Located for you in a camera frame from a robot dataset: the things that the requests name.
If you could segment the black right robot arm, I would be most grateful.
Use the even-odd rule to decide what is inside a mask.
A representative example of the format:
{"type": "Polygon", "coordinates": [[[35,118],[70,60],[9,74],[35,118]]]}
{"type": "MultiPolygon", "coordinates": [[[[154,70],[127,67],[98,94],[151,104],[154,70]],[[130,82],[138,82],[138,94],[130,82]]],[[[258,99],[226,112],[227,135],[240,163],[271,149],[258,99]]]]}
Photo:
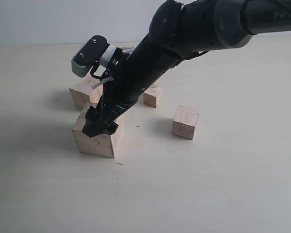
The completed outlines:
{"type": "Polygon", "coordinates": [[[103,93],[85,114],[88,137],[112,135],[115,120],[166,71],[212,50],[245,46],[261,33],[291,31],[291,0],[174,0],[156,11],[145,38],[129,53],[93,36],[74,58],[81,70],[99,77],[103,93]]]}

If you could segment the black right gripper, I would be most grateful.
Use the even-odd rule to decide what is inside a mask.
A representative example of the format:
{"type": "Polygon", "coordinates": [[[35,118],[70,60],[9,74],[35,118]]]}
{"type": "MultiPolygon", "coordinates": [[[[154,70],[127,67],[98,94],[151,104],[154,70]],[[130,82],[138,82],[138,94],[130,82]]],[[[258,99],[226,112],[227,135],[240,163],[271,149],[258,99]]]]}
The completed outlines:
{"type": "Polygon", "coordinates": [[[103,94],[96,108],[90,106],[84,118],[82,132],[89,138],[113,135],[118,124],[114,120],[123,114],[130,103],[123,100],[125,89],[125,64],[134,51],[132,48],[109,47],[100,58],[99,64],[106,70],[102,75],[103,94]]]}

